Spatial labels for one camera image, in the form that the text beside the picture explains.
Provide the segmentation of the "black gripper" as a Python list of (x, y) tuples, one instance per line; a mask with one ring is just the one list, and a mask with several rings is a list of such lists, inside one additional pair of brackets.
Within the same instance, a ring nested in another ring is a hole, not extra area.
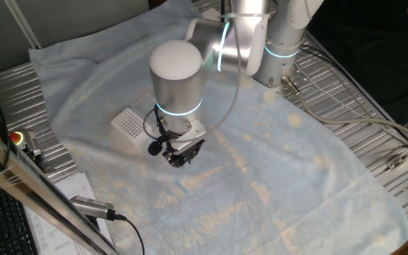
[(170, 138), (166, 142), (166, 149), (162, 153), (162, 156), (172, 167), (180, 169), (183, 167), (184, 162), (191, 164), (204, 143), (205, 140), (184, 142), (178, 138)]

